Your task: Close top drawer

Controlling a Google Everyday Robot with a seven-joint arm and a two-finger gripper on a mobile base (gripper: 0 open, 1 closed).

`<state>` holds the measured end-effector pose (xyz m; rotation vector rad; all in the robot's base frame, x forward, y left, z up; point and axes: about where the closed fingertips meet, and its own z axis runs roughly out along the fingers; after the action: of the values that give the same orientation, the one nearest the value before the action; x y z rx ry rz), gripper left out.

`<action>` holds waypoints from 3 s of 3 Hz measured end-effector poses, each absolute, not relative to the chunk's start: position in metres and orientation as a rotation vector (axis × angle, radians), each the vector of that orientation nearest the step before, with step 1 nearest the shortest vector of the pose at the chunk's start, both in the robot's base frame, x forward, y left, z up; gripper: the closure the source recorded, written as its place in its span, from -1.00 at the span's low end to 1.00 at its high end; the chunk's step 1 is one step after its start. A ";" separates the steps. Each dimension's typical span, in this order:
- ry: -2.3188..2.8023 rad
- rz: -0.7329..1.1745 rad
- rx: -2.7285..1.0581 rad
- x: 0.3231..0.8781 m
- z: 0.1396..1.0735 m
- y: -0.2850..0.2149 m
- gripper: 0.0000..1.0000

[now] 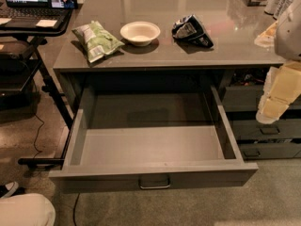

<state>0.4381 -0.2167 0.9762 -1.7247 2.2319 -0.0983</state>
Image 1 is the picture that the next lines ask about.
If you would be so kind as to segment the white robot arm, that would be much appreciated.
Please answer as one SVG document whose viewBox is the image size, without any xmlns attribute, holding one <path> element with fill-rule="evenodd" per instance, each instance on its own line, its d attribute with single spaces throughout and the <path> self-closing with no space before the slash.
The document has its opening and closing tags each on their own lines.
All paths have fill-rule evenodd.
<svg viewBox="0 0 301 226">
<path fill-rule="evenodd" d="M 286 61 L 266 75 L 256 114 L 262 124 L 278 121 L 301 94 L 301 0 L 294 0 L 278 18 L 274 46 Z"/>
</svg>

